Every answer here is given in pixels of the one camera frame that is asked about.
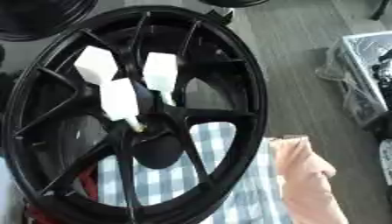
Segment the blue checkered fabric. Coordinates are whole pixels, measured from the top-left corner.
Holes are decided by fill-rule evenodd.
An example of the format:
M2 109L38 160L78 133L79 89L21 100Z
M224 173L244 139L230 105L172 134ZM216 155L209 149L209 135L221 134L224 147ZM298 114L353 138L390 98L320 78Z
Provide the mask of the blue checkered fabric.
M205 123L192 127L191 134L208 173L211 173L225 157L234 139L235 126L226 122ZM98 173L100 202L125 207L116 158L102 160ZM145 206L176 198L198 184L197 173L186 153L177 163L163 170L146 168L135 160L134 174L136 195ZM223 205L201 223L291 223L279 196L274 155L268 139L262 141L255 160Z

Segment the red object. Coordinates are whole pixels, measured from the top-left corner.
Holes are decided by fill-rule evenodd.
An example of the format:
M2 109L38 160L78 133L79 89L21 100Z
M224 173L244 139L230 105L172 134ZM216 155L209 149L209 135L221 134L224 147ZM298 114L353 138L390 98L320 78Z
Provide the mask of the red object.
M94 201L98 200L98 187L95 179L92 176L95 166L92 166L79 175L79 180L86 190L87 196ZM33 206L28 206L27 212L31 218L34 219L34 224L60 224L56 220L48 218L40 210Z

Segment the floor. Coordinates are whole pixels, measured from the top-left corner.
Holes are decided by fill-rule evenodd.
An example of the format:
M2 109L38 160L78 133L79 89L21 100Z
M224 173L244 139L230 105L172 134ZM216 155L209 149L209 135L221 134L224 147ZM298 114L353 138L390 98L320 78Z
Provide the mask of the floor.
M120 2L101 1L96 11L121 7ZM125 0L126 5L154 3L207 11L196 0ZM337 87L314 74L323 65L326 48L338 37L392 29L392 11L379 22L368 20L377 4L374 0L271 0L237 10L230 25L254 52L268 80L269 136L311 137L317 153L338 170L332 188L354 224L392 223L377 144L343 110ZM22 50L27 52L9 61L6 69L32 60L48 41L6 45L16 58Z

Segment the black wheel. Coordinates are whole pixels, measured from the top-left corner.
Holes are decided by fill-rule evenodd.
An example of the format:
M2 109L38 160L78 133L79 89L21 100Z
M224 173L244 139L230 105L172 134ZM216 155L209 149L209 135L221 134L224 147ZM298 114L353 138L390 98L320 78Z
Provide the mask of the black wheel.
M28 41L64 31L81 21L97 0L0 1L0 39Z
M216 5L224 8L244 8L257 4L267 3L269 0L200 0L205 4Z
M98 87L76 72L73 63L88 45L109 49L120 67L116 78L134 83L139 119L147 127L143 133L109 121L100 109ZM165 105L145 86L141 68L148 52L177 54L176 107ZM188 108L185 89L194 78L220 88L232 109ZM54 171L59 146L50 142L55 133L65 120L86 115L108 134L64 171ZM93 17L49 45L19 78L4 120L8 166L26 198L46 214L72 224L198 223L224 201L255 156L267 121L267 95L254 56L228 28L176 7L130 7ZM211 174L189 133L193 125L209 122L236 127L231 147ZM131 167L135 148L146 142L149 147L179 147L192 160L199 184L175 199L142 206ZM109 155L117 157L126 207L94 202L73 186L79 173Z

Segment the pink cloth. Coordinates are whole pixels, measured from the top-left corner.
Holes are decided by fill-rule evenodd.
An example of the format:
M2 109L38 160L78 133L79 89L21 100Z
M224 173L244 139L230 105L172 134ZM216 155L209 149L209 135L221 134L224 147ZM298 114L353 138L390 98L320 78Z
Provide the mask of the pink cloth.
M328 178L335 168L313 152L306 136L272 140L283 201L294 224L347 224Z

